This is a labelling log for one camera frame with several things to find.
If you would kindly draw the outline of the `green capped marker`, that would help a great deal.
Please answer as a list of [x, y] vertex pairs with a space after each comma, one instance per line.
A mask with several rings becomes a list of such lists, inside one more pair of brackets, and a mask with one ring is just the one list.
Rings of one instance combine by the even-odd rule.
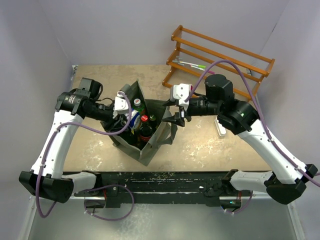
[[200, 64], [195, 64], [195, 63], [190, 63], [190, 62], [185, 62], [185, 61], [180, 61], [181, 64], [183, 65], [189, 65], [192, 68], [198, 68], [198, 69], [205, 69], [205, 65], [200, 65]]

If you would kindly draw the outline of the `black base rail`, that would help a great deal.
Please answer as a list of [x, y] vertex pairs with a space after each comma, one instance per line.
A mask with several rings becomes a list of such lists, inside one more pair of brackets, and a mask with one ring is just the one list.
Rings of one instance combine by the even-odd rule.
[[87, 206], [118, 208], [121, 204], [186, 204], [239, 208], [251, 195], [248, 190], [223, 186], [226, 171], [104, 171], [98, 173], [93, 191], [82, 190]]

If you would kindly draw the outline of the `orange wooden shelf rack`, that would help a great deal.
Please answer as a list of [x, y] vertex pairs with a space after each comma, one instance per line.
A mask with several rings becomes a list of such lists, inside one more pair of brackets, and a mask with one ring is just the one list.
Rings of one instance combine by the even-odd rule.
[[181, 71], [200, 77], [205, 69], [198, 69], [178, 65], [172, 60], [179, 56], [183, 62], [189, 62], [208, 67], [210, 64], [219, 60], [233, 62], [242, 72], [248, 81], [248, 85], [253, 96], [256, 96], [262, 81], [266, 79], [274, 66], [275, 59], [262, 56], [227, 42], [218, 40], [211, 36], [196, 32], [179, 25], [171, 34], [171, 41], [175, 42], [175, 47], [166, 60], [170, 66], [167, 76], [162, 81], [162, 85], [170, 88], [171, 77], [176, 71]]

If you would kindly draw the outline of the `orange juice plastic bottle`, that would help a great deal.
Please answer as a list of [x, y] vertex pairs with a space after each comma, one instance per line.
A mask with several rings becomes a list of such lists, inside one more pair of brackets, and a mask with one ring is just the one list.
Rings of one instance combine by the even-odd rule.
[[146, 106], [139, 98], [133, 100], [133, 109], [138, 111], [140, 116], [147, 114]]

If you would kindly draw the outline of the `grey marker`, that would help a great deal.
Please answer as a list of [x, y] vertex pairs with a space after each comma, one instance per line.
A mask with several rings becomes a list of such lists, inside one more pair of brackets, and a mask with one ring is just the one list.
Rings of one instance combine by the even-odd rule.
[[178, 64], [180, 66], [184, 66], [184, 62], [180, 60], [180, 57], [177, 56], [174, 60], [172, 60], [173, 63]]

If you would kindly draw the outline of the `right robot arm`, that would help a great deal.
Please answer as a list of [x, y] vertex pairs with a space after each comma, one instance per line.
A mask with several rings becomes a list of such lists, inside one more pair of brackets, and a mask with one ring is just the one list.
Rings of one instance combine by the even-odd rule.
[[235, 99], [233, 83], [224, 75], [213, 74], [205, 81], [205, 94], [187, 100], [192, 93], [190, 84], [173, 85], [165, 106], [176, 106], [179, 111], [164, 122], [181, 127], [193, 116], [216, 116], [218, 122], [248, 143], [271, 168], [266, 172], [230, 170], [222, 179], [222, 190], [228, 196], [238, 191], [267, 193], [276, 202], [287, 205], [306, 190], [306, 183], [318, 169], [294, 158], [282, 145], [275, 148], [277, 139], [267, 132], [257, 110], [248, 102]]

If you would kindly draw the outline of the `aluminium frame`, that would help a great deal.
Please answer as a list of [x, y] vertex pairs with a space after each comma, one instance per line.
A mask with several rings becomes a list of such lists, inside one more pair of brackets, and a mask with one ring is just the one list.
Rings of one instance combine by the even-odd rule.
[[294, 203], [250, 193], [239, 208], [204, 204], [135, 204], [88, 207], [71, 196], [53, 203], [31, 196], [22, 239], [28, 240], [303, 240]]

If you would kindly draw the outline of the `dark cola bottle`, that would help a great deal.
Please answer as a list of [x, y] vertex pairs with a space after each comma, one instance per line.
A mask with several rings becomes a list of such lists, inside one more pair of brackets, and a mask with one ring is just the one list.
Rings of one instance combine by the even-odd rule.
[[147, 143], [152, 137], [154, 131], [152, 126], [149, 123], [149, 117], [147, 115], [141, 116], [141, 125], [139, 128], [140, 140]]

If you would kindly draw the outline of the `green canvas bag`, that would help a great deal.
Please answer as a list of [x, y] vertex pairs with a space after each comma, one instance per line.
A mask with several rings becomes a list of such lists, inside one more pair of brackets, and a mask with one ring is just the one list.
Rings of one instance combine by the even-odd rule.
[[153, 135], [148, 142], [140, 139], [139, 130], [132, 133], [129, 126], [124, 132], [118, 135], [111, 135], [110, 138], [116, 148], [124, 152], [129, 157], [147, 166], [162, 145], [171, 145], [175, 139], [178, 128], [167, 122], [162, 122], [163, 118], [170, 117], [170, 108], [163, 106], [163, 100], [146, 99], [138, 81], [133, 84], [126, 84], [121, 89], [131, 103], [131, 110], [134, 110], [134, 99], [140, 99], [146, 107], [146, 115], [155, 115], [157, 128], [153, 128]]

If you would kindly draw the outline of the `blue juice carton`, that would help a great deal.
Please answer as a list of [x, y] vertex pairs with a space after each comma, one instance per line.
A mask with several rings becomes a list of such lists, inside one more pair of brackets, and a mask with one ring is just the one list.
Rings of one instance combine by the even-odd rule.
[[135, 131], [137, 131], [140, 128], [140, 125], [141, 125], [140, 113], [137, 110], [133, 109], [131, 111], [131, 118], [129, 121], [128, 128], [134, 134]]

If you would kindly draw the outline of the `green Perrier glass bottle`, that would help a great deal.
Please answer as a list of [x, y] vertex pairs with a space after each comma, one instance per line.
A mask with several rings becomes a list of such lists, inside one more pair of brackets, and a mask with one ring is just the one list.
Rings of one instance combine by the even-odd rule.
[[152, 128], [154, 129], [157, 128], [157, 118], [154, 114], [151, 114], [149, 116], [149, 124], [151, 125]]

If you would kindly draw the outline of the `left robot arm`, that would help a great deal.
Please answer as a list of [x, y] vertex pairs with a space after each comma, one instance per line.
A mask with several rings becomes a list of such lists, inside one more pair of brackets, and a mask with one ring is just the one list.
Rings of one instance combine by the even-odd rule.
[[83, 78], [79, 87], [63, 92], [55, 105], [53, 123], [43, 149], [29, 171], [22, 171], [19, 182], [37, 198], [65, 203], [72, 194], [86, 190], [91, 196], [103, 191], [96, 173], [83, 171], [63, 176], [63, 169], [72, 140], [85, 118], [111, 122], [129, 116], [131, 103], [126, 94], [118, 91], [111, 105], [99, 102], [103, 85]]

